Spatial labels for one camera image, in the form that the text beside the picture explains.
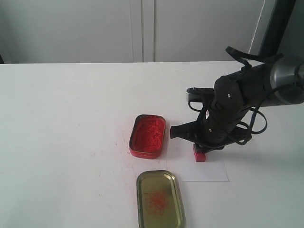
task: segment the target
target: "metal tin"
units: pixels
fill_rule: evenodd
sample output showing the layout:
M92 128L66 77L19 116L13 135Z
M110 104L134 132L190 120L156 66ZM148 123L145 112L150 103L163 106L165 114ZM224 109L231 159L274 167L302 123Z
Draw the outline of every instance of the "metal tin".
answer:
M145 121L153 120L160 122L159 131L160 131L160 147L158 149L152 150L152 151L144 151L143 149L137 149L137 146L135 145L136 142L136 131L138 130L138 127L140 126L140 123L144 123ZM146 115L142 114L136 117L134 127L132 130L132 134L129 141L129 149L133 156L139 157L139 158L148 158L148 159L155 159L158 156L160 156L162 152L162 144L163 139L165 135L165 128L166 128L166 121L162 116L159 115ZM141 134L149 134L150 131L142 132Z
M137 178L140 228L181 228L183 213L177 180L169 171L147 171Z

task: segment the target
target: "red powder residue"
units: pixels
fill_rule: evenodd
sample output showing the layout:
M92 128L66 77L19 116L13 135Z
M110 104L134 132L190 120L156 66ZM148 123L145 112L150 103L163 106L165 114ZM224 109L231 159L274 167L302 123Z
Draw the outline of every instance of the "red powder residue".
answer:
M145 206L148 215L163 216L168 206L165 190L145 193Z
M152 153L162 148L165 122L160 118L144 117L136 125L133 147L134 151Z

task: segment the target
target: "white tabletop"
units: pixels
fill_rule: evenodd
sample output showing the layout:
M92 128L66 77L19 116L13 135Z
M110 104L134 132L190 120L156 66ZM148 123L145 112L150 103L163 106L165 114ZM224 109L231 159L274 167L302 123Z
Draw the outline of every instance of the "white tabletop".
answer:
M168 168L192 143L169 140L159 159L128 150L139 114L171 125L197 118L189 87L213 87L237 62L0 65L0 227L138 227L136 177ZM262 108L268 130L211 152L228 180L179 179L188 228L303 227L304 105ZM258 119L256 127L263 121ZM191 169L186 162L181 170Z

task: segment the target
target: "tin tray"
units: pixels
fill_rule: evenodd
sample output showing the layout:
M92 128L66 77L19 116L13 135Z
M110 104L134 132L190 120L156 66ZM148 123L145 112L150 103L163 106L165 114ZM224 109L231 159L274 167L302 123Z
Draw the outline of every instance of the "tin tray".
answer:
M181 228L183 213L175 176L169 171L146 171L137 178L140 228Z

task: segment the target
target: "gold metal tray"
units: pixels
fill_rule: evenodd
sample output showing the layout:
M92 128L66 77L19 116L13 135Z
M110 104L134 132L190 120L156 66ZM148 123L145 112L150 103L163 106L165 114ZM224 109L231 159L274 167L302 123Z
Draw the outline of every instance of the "gold metal tray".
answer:
M183 213L175 176L169 171L147 171L137 178L140 228L181 228Z

